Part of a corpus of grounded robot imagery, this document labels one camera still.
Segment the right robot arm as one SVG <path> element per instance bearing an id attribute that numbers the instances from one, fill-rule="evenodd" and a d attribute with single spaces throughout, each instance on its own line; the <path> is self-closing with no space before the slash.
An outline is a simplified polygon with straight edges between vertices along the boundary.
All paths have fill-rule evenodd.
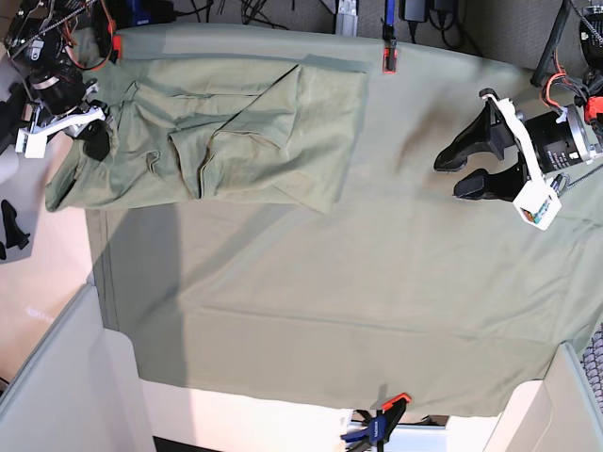
<path id="1" fill-rule="evenodd" d="M 99 60 L 77 59 L 73 35 L 79 19 L 92 26 Z M 59 132 L 83 142 L 89 158 L 102 161 L 110 151 L 105 103 L 94 100 L 95 78 L 113 57 L 116 25 L 104 1 L 23 1 L 4 38 L 8 63 L 20 79 L 1 102 L 1 150 L 12 146 L 27 158 L 42 158 Z"/>

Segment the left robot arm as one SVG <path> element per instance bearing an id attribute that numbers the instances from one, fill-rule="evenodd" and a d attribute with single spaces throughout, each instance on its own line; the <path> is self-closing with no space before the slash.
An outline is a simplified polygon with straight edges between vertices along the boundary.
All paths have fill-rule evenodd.
<path id="1" fill-rule="evenodd" d="M 558 44 L 569 13 L 580 19 L 579 43 L 587 70 L 581 78 L 567 73 L 559 61 Z M 602 155 L 602 7 L 579 8 L 564 1 L 557 14 L 530 80 L 538 88 L 539 99 L 548 111 L 526 119 L 517 113 L 525 127 L 529 144 L 523 145 L 511 128 L 503 108 L 509 99 L 501 99 L 493 89 L 483 89 L 484 107 L 479 116 L 450 145 L 437 155 L 437 172 L 456 172 L 465 167 L 470 155 L 491 153 L 498 160 L 511 147 L 518 150 L 517 162 L 508 169 L 491 174 L 477 169 L 453 188 L 458 199 L 513 201 L 520 191 L 539 176 L 553 174 L 549 186 L 562 194 L 572 187 L 564 170 L 579 164 L 591 164 Z"/>

